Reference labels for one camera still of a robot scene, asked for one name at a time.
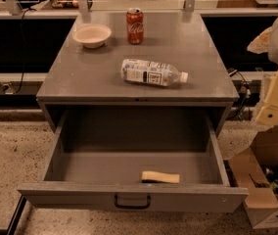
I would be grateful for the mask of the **yellow green sponge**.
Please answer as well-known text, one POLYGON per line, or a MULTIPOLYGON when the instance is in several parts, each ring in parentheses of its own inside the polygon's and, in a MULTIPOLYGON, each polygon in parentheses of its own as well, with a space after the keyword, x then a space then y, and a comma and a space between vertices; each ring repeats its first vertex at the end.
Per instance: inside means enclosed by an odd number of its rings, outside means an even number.
POLYGON ((180 175, 175 173, 163 173, 157 171, 143 171, 141 174, 143 181, 162 182, 177 184, 180 182, 180 175))

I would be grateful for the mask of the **open grey top drawer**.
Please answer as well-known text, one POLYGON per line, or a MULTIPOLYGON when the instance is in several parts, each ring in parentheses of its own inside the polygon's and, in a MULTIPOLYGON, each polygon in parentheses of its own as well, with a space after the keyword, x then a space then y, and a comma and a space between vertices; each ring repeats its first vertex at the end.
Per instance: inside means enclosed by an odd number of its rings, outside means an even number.
POLYGON ((43 209, 233 212, 247 197, 231 185, 209 111, 193 107, 71 108, 55 130, 43 178, 20 185, 43 209), (143 171, 180 175, 148 182, 143 171), (151 197, 146 210, 119 210, 114 196, 151 197))

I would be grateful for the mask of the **open cardboard box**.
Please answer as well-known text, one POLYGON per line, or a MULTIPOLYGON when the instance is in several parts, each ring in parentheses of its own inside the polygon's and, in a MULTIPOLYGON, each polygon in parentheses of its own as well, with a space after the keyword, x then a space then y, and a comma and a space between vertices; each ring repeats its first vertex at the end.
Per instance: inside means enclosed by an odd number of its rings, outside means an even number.
POLYGON ((278 126, 259 132, 228 162, 236 184, 248 189, 244 208, 253 229, 278 228, 278 126))

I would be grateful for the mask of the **clear plastic water bottle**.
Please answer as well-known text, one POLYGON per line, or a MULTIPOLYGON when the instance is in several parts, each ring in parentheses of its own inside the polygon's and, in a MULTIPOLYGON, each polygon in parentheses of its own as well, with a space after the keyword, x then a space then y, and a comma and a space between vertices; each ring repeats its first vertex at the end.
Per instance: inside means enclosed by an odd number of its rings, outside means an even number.
POLYGON ((121 78, 128 82, 168 87, 175 83, 186 83, 188 73, 179 71, 167 63, 125 59, 122 61, 121 78))

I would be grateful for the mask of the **red cola can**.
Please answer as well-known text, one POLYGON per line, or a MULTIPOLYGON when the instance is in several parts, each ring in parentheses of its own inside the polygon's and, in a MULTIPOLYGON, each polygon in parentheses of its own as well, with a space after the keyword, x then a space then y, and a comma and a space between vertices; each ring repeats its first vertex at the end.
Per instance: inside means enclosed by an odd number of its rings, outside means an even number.
POLYGON ((130 44, 140 44, 143 41, 143 16, 139 8, 129 8, 126 12, 127 40, 130 44))

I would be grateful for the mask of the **white paper bowl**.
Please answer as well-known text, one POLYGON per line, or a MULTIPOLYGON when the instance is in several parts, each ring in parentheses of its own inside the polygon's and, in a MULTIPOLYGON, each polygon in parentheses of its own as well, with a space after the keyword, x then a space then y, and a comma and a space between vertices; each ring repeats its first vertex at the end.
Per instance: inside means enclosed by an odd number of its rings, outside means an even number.
POLYGON ((86 48, 95 49, 103 46, 111 34, 111 29, 106 25, 88 23, 78 28, 72 38, 86 48))

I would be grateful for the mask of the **grey metal cabinet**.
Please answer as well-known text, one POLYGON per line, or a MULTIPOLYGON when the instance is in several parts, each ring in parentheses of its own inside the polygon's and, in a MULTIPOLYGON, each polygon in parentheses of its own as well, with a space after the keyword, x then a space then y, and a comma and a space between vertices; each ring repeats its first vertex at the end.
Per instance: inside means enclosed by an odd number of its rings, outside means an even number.
POLYGON ((52 127, 59 122, 55 105, 126 104, 221 107, 224 112, 213 119, 215 129, 221 129, 238 93, 199 13, 146 11, 144 41, 139 45, 127 42, 124 11, 78 16, 71 30, 85 22, 108 26, 112 36, 97 49, 86 49, 67 37, 37 93, 52 127), (188 81, 167 88, 127 83, 120 76, 127 58, 172 64, 188 73, 188 81))

